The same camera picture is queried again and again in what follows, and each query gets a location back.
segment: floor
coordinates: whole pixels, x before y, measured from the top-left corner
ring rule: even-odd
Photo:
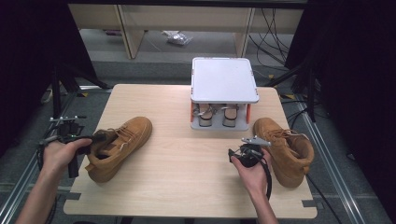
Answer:
[[[116,35],[106,35],[102,30],[80,30],[81,36],[83,37],[86,48],[89,52],[91,60],[96,63],[169,63],[169,67],[172,69],[178,69],[178,64],[191,63],[194,57],[235,57],[235,50],[233,45],[232,34],[227,33],[197,33],[197,32],[181,32],[182,34],[192,37],[192,40],[186,46],[175,46],[166,43],[167,36],[161,31],[148,31],[145,34],[145,38],[139,49],[137,57],[133,60],[127,58],[125,47],[122,42],[122,38]],[[282,44],[289,46],[293,38],[292,35],[279,35]],[[261,42],[261,37],[257,34],[252,35],[252,39],[257,43]],[[267,42],[271,46],[276,47],[274,39],[268,38]],[[248,58],[253,66],[254,73],[256,76],[263,77],[264,80],[271,78],[268,70],[262,70],[264,68],[274,67],[274,74],[281,74],[282,71],[278,69],[282,68],[282,64],[279,62],[283,60],[280,51],[276,48],[266,46],[266,48],[275,56],[273,57],[263,54],[257,50],[257,47],[250,40],[247,46],[246,58]],[[289,84],[285,83],[279,85],[278,91],[281,92],[286,98],[290,91]],[[92,99],[95,97],[105,98],[108,97],[102,95],[92,95]],[[79,104],[80,99],[77,99],[73,104],[73,112],[78,111],[81,107]],[[99,120],[100,110],[103,110],[106,105],[106,101],[100,101],[97,104],[98,115],[93,118]],[[297,119],[299,111],[303,108],[296,104],[283,104],[285,113],[290,120],[290,123]],[[35,113],[41,115],[38,118],[44,118],[50,116],[50,110],[43,107]],[[335,127],[332,125],[328,118],[325,108],[317,106],[316,115],[318,121],[316,123],[310,122],[310,119],[302,114],[293,125],[298,130],[302,130],[303,133],[307,133],[311,136],[311,139],[315,142],[318,147],[317,156],[315,162],[312,164],[310,176],[313,177],[318,188],[314,188],[313,184],[310,183],[310,187],[313,193],[313,197],[317,202],[318,217],[313,220],[280,220],[280,223],[334,223],[337,220],[330,211],[326,202],[332,204],[335,214],[339,216],[342,223],[391,223],[388,219],[384,209],[380,202],[376,198],[375,194],[370,188],[370,185],[365,181],[364,175],[361,173],[357,164],[350,160],[347,154],[347,148],[343,145],[342,137],[337,134]],[[34,127],[35,130],[41,129],[46,130],[47,122],[45,119],[32,120],[29,127]],[[87,124],[87,130],[94,130],[95,124]],[[35,130],[26,129],[26,132],[34,132]],[[29,147],[35,144],[34,140],[23,142],[21,147]],[[20,177],[25,175],[24,168],[31,158],[31,154],[22,155],[20,161],[26,161],[24,165],[21,165],[17,160],[12,160],[15,155],[14,151],[10,150],[7,155],[0,159],[0,174],[2,174],[0,181],[0,203],[4,203],[9,200],[8,194],[12,191],[13,186],[21,181]],[[15,173],[9,174],[7,170],[14,169]],[[28,188],[33,186],[35,182],[35,174],[31,179],[28,179]],[[60,192],[67,192],[69,190],[70,183],[65,180],[59,189]],[[65,198],[59,198],[59,210],[62,211],[62,206]],[[76,217],[79,220],[86,220],[95,223],[120,223],[120,217]],[[73,223],[76,218],[64,214],[57,214],[53,220],[53,223]],[[136,217],[133,220],[133,224],[146,224],[146,223],[184,223],[182,218],[163,218],[163,217]],[[196,219],[195,223],[239,223],[238,220],[229,219]]]

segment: brown shoe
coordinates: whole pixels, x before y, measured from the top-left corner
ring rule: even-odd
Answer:
[[[85,167],[90,178],[98,183],[109,181],[121,168],[125,158],[142,147],[151,135],[151,121],[145,117],[130,119],[118,129],[99,130],[106,141],[91,145],[90,164]]]
[[[253,134],[271,142],[265,149],[273,158],[272,166],[279,183],[287,188],[300,186],[314,159],[314,149],[306,135],[283,130],[269,118],[256,120]]]

